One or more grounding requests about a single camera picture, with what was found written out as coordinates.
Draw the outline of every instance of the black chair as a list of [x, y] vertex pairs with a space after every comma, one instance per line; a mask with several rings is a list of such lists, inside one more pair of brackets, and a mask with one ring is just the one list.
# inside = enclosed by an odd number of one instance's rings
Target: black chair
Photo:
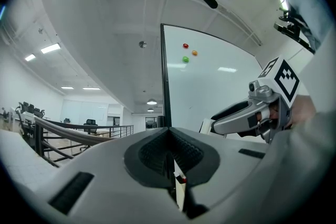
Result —
[[[91, 119], [87, 119], [86, 123], [84, 123], [83, 125], [98, 126], [96, 124], [96, 121], [95, 120], [91, 120]], [[89, 133], [89, 131], [90, 131], [90, 133], [93, 133], [93, 134], [97, 133], [97, 129], [84, 129], [84, 132], [88, 132]]]

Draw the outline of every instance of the black railing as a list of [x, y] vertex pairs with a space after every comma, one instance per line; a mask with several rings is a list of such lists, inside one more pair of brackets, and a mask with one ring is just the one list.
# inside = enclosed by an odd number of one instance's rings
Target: black railing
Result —
[[[48, 163], [56, 167], [59, 167], [57, 162], [64, 161], [66, 159], [73, 159], [82, 152], [82, 149], [85, 151], [89, 147], [96, 144], [122, 138], [132, 134], [133, 125], [75, 125], [70, 123], [46, 121], [35, 117], [35, 151]], [[69, 146], [56, 147], [55, 145], [52, 145], [52, 141], [64, 139], [70, 141]], [[80, 147], [79, 152], [73, 154], [72, 149], [77, 147]], [[64, 151], [68, 149], [71, 151], [70, 154]], [[51, 159], [49, 155], [50, 152], [56, 152], [62, 157]]]

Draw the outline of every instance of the ceiling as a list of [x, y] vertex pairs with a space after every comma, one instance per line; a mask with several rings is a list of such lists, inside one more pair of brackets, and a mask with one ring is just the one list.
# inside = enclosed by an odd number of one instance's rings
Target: ceiling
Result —
[[[82, 87], [96, 87], [98, 85], [94, 81], [97, 81], [99, 87], [135, 113], [147, 111], [149, 98], [155, 98], [159, 103], [154, 113], [162, 111], [161, 23], [212, 34], [255, 55], [266, 46], [263, 41], [273, 31], [273, 23], [281, 15], [279, 0], [217, 0], [219, 8], [216, 10], [210, 9], [202, 0], [99, 0], [99, 5], [89, 4], [89, 0], [71, 1], [74, 10], [82, 4], [82, 10], [88, 9], [88, 14], [93, 8], [95, 14], [101, 14], [106, 29], [99, 32], [95, 39], [92, 25], [101, 22], [96, 22], [93, 16], [88, 15], [88, 21], [78, 32], [82, 35], [82, 42], [75, 42], [71, 32], [79, 29], [80, 20], [64, 29], [65, 17], [69, 14], [64, 14], [63, 18], [51, 14], [65, 10], [64, 3], [57, 8], [57, 3], [49, 5], [45, 0], [12, 0], [5, 18], [5, 40], [13, 45], [21, 59], [35, 53], [37, 58], [28, 63], [29, 67], [56, 89], [70, 85], [82, 94]], [[104, 41], [99, 47], [98, 38], [101, 36], [112, 41]], [[83, 40], [88, 39], [94, 40], [90, 53], [95, 60], [92, 61], [85, 55], [90, 47], [85, 47]], [[144, 49], [138, 46], [141, 40], [147, 42]], [[56, 42], [62, 46], [61, 50], [46, 55], [40, 53], [41, 48]], [[114, 47], [119, 55], [115, 59], [112, 54], [116, 53], [111, 51]], [[110, 63], [97, 60], [104, 59], [105, 55], [111, 56]], [[118, 92], [116, 83], [111, 83], [112, 73], [117, 74], [115, 79], [118, 74], [123, 76], [123, 80], [127, 81], [123, 87], [130, 88], [129, 95], [132, 96]]]

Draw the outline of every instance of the floor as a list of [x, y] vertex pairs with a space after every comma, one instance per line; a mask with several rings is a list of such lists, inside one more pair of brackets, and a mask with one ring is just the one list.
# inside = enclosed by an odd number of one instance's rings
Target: floor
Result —
[[35, 191], [50, 181], [57, 168], [47, 163], [20, 134], [0, 130], [0, 158], [12, 180]]

